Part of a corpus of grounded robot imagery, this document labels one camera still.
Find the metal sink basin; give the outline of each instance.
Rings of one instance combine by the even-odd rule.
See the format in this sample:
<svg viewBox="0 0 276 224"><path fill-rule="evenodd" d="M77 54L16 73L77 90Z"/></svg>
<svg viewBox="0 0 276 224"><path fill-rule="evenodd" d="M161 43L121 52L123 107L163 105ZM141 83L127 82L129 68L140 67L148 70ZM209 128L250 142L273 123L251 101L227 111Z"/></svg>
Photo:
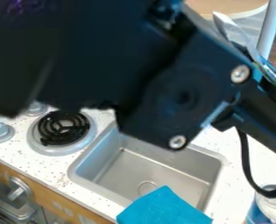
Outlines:
<svg viewBox="0 0 276 224"><path fill-rule="evenodd" d="M224 157L193 145L163 150L120 135L111 124L69 167L68 176L122 206L160 186L169 186L190 205L204 210Z"/></svg>

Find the countertop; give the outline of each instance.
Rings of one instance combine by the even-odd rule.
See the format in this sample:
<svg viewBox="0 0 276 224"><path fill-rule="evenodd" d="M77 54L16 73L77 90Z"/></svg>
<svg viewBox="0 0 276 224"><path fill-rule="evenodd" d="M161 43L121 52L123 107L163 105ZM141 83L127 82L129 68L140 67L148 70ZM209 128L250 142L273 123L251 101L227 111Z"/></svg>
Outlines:
<svg viewBox="0 0 276 224"><path fill-rule="evenodd" d="M95 119L96 135L114 121L114 116L109 111L84 111ZM26 133L35 119L37 117L24 115L14 120L0 119L0 122L10 124L16 130L16 135L10 141L0 143L0 162L104 218L115 221L116 216L124 209L122 206L73 183L67 177L67 168L83 150L68 156L49 157L40 155L30 148L26 142ZM249 140L252 174L255 180L259 184L276 184L276 155L255 140ZM241 224L251 205L254 191L242 171L236 131L230 129L221 133L207 127L192 144L219 152L229 161L219 177L220 184L206 214L214 223Z"/></svg>

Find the blue cloth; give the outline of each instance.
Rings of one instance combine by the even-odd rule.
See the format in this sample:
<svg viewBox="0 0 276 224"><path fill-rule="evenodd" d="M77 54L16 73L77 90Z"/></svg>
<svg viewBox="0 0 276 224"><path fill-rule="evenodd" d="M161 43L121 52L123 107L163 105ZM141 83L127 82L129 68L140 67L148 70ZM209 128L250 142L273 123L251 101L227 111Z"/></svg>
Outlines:
<svg viewBox="0 0 276 224"><path fill-rule="evenodd" d="M212 220L167 186L137 199L117 216L119 224L209 224Z"/></svg>

